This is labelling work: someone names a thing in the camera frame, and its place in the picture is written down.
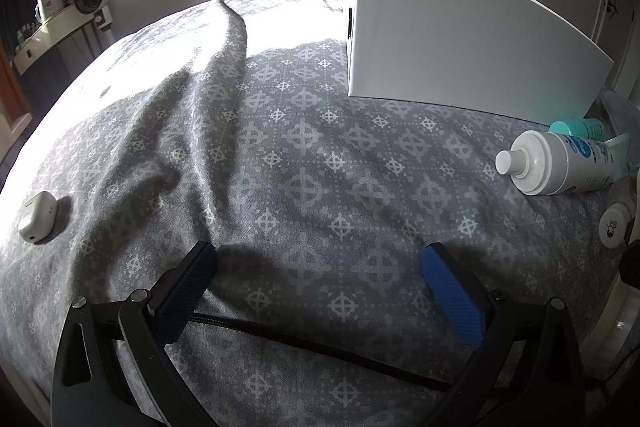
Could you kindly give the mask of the white spray bottle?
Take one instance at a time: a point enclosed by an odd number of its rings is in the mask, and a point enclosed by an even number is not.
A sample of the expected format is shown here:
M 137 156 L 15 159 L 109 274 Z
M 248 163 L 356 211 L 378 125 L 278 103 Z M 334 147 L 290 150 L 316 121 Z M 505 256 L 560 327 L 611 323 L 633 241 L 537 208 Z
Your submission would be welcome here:
M 500 150 L 495 167 L 527 196 L 599 191 L 627 170 L 613 145 L 535 130 L 524 131 L 509 150 Z

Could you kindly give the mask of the pale green funnel cup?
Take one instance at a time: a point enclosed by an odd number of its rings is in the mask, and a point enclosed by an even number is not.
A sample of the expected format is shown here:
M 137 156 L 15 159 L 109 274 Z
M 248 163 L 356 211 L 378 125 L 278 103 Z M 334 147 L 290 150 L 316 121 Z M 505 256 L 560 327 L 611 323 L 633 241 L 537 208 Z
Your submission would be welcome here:
M 628 132 L 614 136 L 604 142 L 613 157 L 613 181 L 626 176 L 629 170 L 629 151 L 631 136 Z

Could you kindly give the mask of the white round jar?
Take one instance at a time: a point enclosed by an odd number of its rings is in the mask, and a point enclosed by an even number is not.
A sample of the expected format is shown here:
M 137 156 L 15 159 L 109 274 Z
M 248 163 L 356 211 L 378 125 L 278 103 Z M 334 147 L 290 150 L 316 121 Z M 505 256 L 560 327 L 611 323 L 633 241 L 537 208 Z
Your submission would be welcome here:
M 603 213 L 598 232 L 602 245 L 608 249 L 614 249 L 624 243 L 625 235 L 631 213 L 622 202 L 614 202 Z

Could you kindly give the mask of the small white earbud case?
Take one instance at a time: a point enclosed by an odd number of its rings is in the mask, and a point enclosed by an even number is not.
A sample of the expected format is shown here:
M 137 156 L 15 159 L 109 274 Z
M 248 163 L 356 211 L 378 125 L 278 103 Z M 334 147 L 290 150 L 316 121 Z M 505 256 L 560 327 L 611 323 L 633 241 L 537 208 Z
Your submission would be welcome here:
M 58 210 L 56 198 L 47 191 L 32 196 L 22 208 L 17 232 L 27 243 L 37 243 L 47 237 L 54 227 Z

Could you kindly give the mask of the teal cylindrical bottle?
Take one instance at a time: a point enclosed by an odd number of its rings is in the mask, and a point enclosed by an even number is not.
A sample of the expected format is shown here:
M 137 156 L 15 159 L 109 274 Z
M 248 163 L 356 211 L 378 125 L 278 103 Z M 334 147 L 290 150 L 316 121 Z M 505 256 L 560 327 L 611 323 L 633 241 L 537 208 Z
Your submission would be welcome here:
M 557 120 L 550 124 L 549 131 L 600 142 L 608 139 L 608 129 L 597 118 Z

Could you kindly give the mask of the grey patterned bed cover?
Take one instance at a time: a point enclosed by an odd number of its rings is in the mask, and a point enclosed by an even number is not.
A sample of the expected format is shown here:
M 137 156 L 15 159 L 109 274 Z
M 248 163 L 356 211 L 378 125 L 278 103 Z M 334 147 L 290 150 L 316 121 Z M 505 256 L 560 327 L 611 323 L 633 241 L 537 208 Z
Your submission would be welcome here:
M 198 241 L 208 314 L 278 324 L 451 381 L 470 351 L 420 273 L 444 244 L 487 287 L 567 301 L 588 335 L 617 272 L 605 191 L 528 197 L 495 158 L 529 123 L 347 93 L 326 0 L 218 0 L 112 44 L 70 84 L 1 192 L 1 358 L 44 395 L 72 301 L 127 297 Z M 17 232 L 50 192 L 51 233 Z

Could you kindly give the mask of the white cardboard box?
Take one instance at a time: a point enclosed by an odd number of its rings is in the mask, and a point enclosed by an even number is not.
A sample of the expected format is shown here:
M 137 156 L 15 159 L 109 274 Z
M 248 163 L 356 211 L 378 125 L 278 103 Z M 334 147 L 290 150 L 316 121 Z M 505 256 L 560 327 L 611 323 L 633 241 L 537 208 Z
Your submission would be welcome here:
M 346 0 L 348 93 L 552 124 L 582 118 L 613 65 L 537 0 Z

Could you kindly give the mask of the white wall shelf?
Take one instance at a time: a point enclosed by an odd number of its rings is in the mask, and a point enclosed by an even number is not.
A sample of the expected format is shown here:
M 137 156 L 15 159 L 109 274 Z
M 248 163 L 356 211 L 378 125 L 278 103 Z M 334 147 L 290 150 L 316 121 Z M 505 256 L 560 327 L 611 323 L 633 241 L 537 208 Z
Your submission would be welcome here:
M 50 49 L 57 46 L 78 30 L 90 25 L 96 32 L 96 44 L 101 50 L 110 46 L 114 41 L 113 17 L 107 5 L 96 14 L 81 14 L 73 5 L 58 12 L 39 28 L 23 43 L 15 53 L 13 63 L 20 75 L 24 75 L 29 67 L 34 65 Z

